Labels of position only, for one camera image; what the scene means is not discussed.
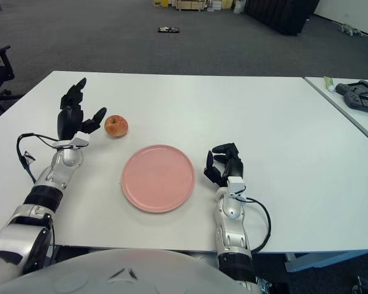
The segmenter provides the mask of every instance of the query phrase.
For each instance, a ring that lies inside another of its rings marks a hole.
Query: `robotic hand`
[[[261,293],[256,284],[252,264],[251,250],[243,222],[245,201],[243,193],[246,189],[243,181],[243,163],[234,143],[223,144],[209,151],[204,174],[220,188],[215,200],[214,220],[217,225],[215,239],[220,271],[238,281],[250,293]],[[213,166],[214,159],[225,165],[221,176]]]
[[[56,210],[71,176],[83,162],[82,148],[88,146],[89,134],[99,128],[106,113],[106,108],[102,108],[93,119],[82,122],[83,111],[79,103],[85,84],[86,78],[72,86],[61,99],[59,140],[51,146],[56,149],[52,164],[41,173],[25,202],[0,231],[0,284],[38,270],[44,264]],[[20,138],[32,135],[36,134],[23,134]],[[22,166],[32,176],[26,157],[21,157],[20,152],[18,155]]]

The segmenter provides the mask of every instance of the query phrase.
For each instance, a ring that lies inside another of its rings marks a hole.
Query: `white wall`
[[[315,14],[368,33],[368,0],[320,0]]]

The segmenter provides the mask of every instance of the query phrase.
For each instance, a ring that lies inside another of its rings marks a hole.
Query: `robot forearm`
[[[18,206],[0,231],[0,284],[42,268],[55,212],[72,174],[82,162],[78,147],[57,151],[24,204]]]
[[[229,198],[232,189],[234,185],[229,181],[228,188],[219,188],[218,203],[214,211],[220,271],[250,289],[251,293],[257,293],[258,286],[252,265],[251,250],[243,226],[245,211],[237,200]]]

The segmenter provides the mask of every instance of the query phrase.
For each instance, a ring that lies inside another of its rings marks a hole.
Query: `white table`
[[[345,115],[366,136],[368,136],[368,113],[348,107],[343,101],[343,96],[337,92],[329,92],[326,89],[324,78],[305,77],[305,80],[307,80],[307,82],[309,82],[310,85],[313,86],[324,98],[330,101],[333,106]],[[359,79],[352,80],[347,78],[334,78],[333,80],[334,86],[337,86],[339,83],[351,84],[359,81]]]
[[[263,252],[368,249],[368,138],[301,78],[53,72],[0,117],[0,228],[32,186],[18,162],[17,137],[56,137],[60,98],[83,77],[85,118],[106,106],[130,131],[119,139],[103,128],[91,135],[56,214],[57,244],[214,250],[217,187],[202,172],[209,149],[235,142],[248,196],[272,218]],[[181,149],[196,171],[191,198],[165,214],[139,211],[120,187],[128,158],[156,143]],[[53,155],[33,138],[21,150],[37,159],[36,176]],[[246,213],[255,247],[266,218],[256,205]]]

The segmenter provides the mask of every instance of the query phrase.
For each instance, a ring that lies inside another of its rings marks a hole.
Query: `green object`
[[[324,77],[324,81],[326,82],[327,90],[329,90],[330,92],[334,92],[334,82],[332,78]]]

